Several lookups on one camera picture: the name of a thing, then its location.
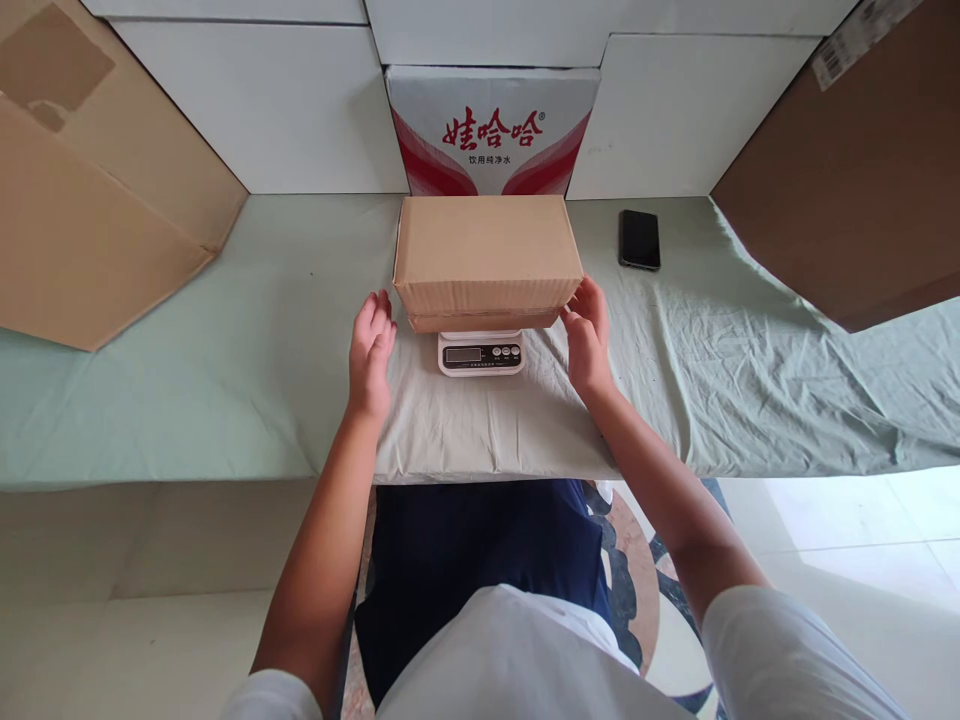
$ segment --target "smartphone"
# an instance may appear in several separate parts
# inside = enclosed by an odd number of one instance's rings
[[[620,264],[644,270],[660,269],[657,216],[624,210],[620,213]]]

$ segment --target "white panel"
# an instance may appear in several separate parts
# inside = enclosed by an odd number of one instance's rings
[[[83,4],[106,18],[367,22],[363,0],[83,0]]]
[[[596,67],[610,33],[827,35],[856,0],[367,0],[399,65]]]
[[[569,199],[707,195],[814,38],[614,35]]]
[[[406,192],[369,28],[113,27],[250,192]]]
[[[829,35],[858,0],[632,0],[618,33]]]

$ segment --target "white box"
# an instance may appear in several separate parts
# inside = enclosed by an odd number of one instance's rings
[[[817,42],[612,36],[567,197],[709,195]]]
[[[251,193],[407,191],[370,28],[112,25]]]
[[[271,20],[366,25],[363,0],[83,0],[109,19]]]
[[[598,70],[392,66],[387,92],[413,195],[562,195]]]
[[[856,0],[366,0],[387,65],[597,67],[611,33],[829,35]]]

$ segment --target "person's right hand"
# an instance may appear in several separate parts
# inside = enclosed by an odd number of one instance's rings
[[[614,389],[607,348],[610,344],[610,318],[607,298],[593,278],[583,282],[560,311],[570,346],[570,382],[584,402],[597,392]]]

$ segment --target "brown cardboard panel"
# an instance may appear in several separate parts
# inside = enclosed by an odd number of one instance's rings
[[[79,0],[0,3],[0,326],[94,350],[220,251],[240,182]]]
[[[48,5],[0,42],[0,92],[58,132],[114,65]]]
[[[57,4],[115,63],[61,140],[196,242],[222,248],[246,188],[108,25],[78,0]]]
[[[582,279],[561,196],[404,200],[394,285],[415,329],[544,327]]]
[[[960,3],[821,92],[801,73],[712,193],[756,260],[860,330],[960,295]]]
[[[0,326],[96,350],[214,254],[0,97]]]

